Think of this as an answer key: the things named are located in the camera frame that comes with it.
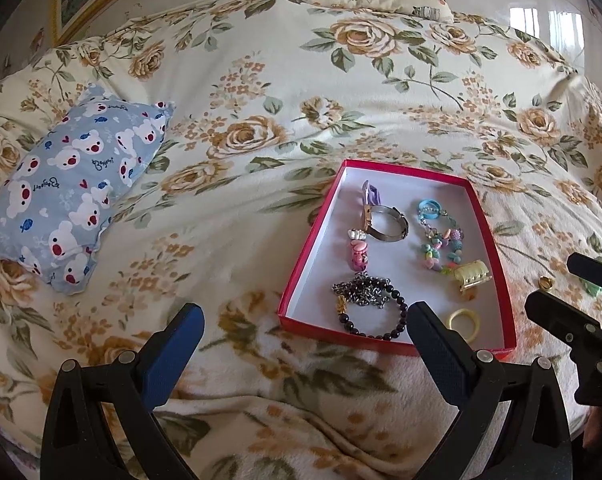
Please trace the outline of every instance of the purple hair clip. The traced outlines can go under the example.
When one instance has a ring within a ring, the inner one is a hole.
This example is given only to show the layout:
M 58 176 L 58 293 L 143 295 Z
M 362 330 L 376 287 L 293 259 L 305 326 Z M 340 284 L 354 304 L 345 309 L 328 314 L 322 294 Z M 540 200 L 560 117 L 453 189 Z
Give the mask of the purple hair clip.
M 369 180 L 363 183 L 363 205 L 381 205 L 379 190 L 370 184 Z

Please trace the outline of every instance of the screw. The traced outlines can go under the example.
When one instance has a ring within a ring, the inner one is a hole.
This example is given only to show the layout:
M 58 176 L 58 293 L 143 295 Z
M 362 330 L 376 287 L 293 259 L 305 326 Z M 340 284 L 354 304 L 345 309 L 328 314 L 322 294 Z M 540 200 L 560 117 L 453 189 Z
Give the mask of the screw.
M 126 350 L 124 352 L 121 352 L 121 354 L 119 354 L 118 362 L 123 363 L 124 365 L 127 365 L 128 363 L 131 363 L 132 361 L 134 361 L 135 358 L 136 358 L 136 354 L 134 352 L 132 352 L 131 350 Z
M 71 370 L 74 370 L 75 366 L 76 366 L 76 361 L 74 359 L 68 359 L 67 361 L 63 361 L 63 364 L 61 365 L 61 369 L 64 372 L 69 372 Z
M 546 358 L 546 357 L 540 357 L 539 359 L 537 359 L 537 364 L 543 368 L 543 370 L 550 370 L 550 368 L 552 368 L 552 363 L 550 362 L 550 359 Z
M 482 363 L 489 363 L 494 359 L 494 356 L 488 350 L 479 350 L 476 356 Z

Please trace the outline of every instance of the black beaded bracelet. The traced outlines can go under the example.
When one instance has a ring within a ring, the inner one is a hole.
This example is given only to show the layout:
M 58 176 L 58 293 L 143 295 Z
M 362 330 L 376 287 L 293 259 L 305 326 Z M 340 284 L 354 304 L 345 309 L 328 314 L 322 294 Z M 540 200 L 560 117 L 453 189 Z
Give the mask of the black beaded bracelet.
M 349 283 L 338 283 L 332 287 L 335 294 L 337 294 L 337 314 L 339 315 L 339 321 L 343 324 L 346 332 L 352 335 L 358 335 L 361 337 L 368 337 L 370 339 L 383 339 L 384 341 L 390 341 L 397 339 L 399 334 L 405 330 L 406 326 L 406 315 L 408 306 L 405 304 L 405 299 L 401 293 L 390 283 L 387 278 L 369 278 L 365 272 L 359 272 L 355 276 L 354 280 Z M 362 304 L 361 301 L 354 301 L 355 299 L 360 300 L 361 298 L 370 299 L 367 303 L 363 304 L 380 304 L 380 308 L 383 308 L 383 304 L 392 298 L 396 301 L 399 307 L 399 323 L 396 328 L 391 332 L 386 332 L 383 335 L 366 335 L 364 332 L 360 332 L 351 322 L 350 316 L 347 314 L 348 300 L 352 303 Z

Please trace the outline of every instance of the floral blanket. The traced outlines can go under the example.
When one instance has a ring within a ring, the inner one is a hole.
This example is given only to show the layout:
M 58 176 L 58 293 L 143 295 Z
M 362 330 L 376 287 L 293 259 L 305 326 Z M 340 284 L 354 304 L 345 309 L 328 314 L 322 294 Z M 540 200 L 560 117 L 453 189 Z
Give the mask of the floral blanket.
M 40 452 L 63 360 L 110 363 L 194 301 L 206 333 L 156 416 L 200 478 L 412 476 L 456 414 L 421 360 L 292 335 L 275 314 L 344 158 L 470 179 L 512 297 L 510 359 L 548 356 L 571 429 L 582 424 L 569 349 L 523 304 L 551 276 L 555 294 L 602 323 L 602 294 L 565 264 L 573 251 L 602 256 L 602 105 L 545 44 L 461 13 L 446 25 L 201 0 L 53 49 L 0 82 L 0 184 L 90 81 L 173 100 L 175 119 L 118 204 L 84 293 L 0 262 L 0 425 L 21 447 Z

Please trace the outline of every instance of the blue gripper pad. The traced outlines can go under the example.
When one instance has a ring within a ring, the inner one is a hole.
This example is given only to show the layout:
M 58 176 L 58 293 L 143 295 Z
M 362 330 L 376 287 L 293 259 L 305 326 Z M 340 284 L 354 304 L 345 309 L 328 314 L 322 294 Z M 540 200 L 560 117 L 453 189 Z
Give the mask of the blue gripper pad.
M 471 373 L 475 365 L 470 354 L 454 339 L 459 338 L 472 353 L 470 347 L 459 333 L 445 328 L 424 301 L 408 308 L 406 321 L 410 338 L 443 398 L 453 406 L 463 406 L 472 392 Z
M 148 339 L 138 354 L 137 378 L 148 411 L 170 397 L 181 373 L 203 337 L 203 310 L 194 303 L 183 305 L 170 324 Z

